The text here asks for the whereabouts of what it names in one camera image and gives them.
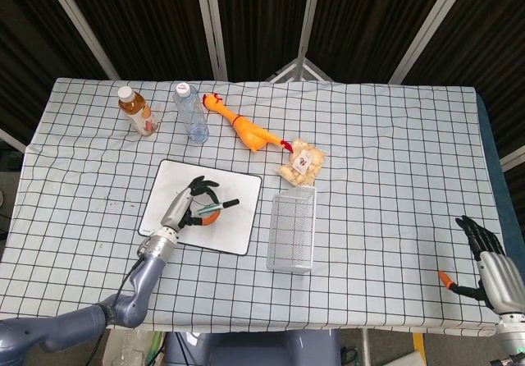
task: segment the white bottle cap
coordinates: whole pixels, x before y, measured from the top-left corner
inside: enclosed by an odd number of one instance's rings
[[[124,87],[120,87],[118,89],[118,98],[122,102],[131,102],[133,99],[135,99],[135,92],[130,86],[125,85]]]
[[[179,83],[175,87],[175,91],[177,92],[177,95],[179,95],[181,98],[189,97],[191,94],[191,89],[189,89],[188,83]]]

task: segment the table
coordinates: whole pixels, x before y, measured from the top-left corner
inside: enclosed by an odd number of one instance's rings
[[[149,138],[130,130],[116,104],[126,83],[161,122]],[[171,101],[176,83],[59,79],[25,154],[0,264],[2,318],[53,316],[114,293],[136,260],[158,164],[172,159],[259,175],[262,192],[247,255],[177,245],[142,328],[493,333],[497,317],[442,288],[436,272],[466,286],[478,280],[454,217],[466,213],[501,237],[473,89],[192,84],[326,152],[311,273],[266,269],[272,196],[290,188],[276,174],[286,154],[250,153],[216,113],[208,142],[189,144]]]

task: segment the snack bag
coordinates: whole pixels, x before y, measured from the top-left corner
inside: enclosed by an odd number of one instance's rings
[[[325,154],[313,144],[296,139],[292,142],[294,153],[290,161],[277,171],[293,185],[311,185],[321,170]]]

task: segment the robotic hand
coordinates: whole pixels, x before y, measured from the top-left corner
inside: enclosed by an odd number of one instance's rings
[[[121,288],[99,304],[52,318],[13,318],[0,321],[0,366],[22,365],[29,349],[39,343],[47,352],[64,350],[102,335],[107,325],[137,327],[148,312],[149,297],[162,270],[175,248],[179,231],[189,225],[209,225],[217,220],[221,208],[239,201],[219,204],[210,187],[214,181],[195,178],[171,203],[161,221],[162,228],[147,237],[140,245],[139,259],[122,282]],[[214,202],[207,212],[209,217],[192,217],[190,205],[194,196],[207,194]],[[121,295],[121,289],[130,279],[134,293]]]
[[[525,364],[525,285],[516,265],[507,257],[494,233],[479,226],[470,217],[456,218],[468,238],[468,244],[481,276],[479,288],[458,286],[444,272],[439,272],[443,285],[455,294],[484,301],[486,307],[500,316],[496,334],[509,354],[509,359],[495,360],[491,365]]]

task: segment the toy chicken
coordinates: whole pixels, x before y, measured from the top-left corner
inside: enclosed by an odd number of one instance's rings
[[[237,132],[237,135],[243,143],[254,153],[264,147],[266,143],[275,144],[287,149],[291,153],[294,152],[290,143],[279,139],[260,126],[256,126],[240,114],[233,113],[230,109],[226,108],[222,102],[222,98],[219,97],[218,94],[204,95],[203,104],[208,110],[222,114],[224,118],[233,125],[235,132]]]

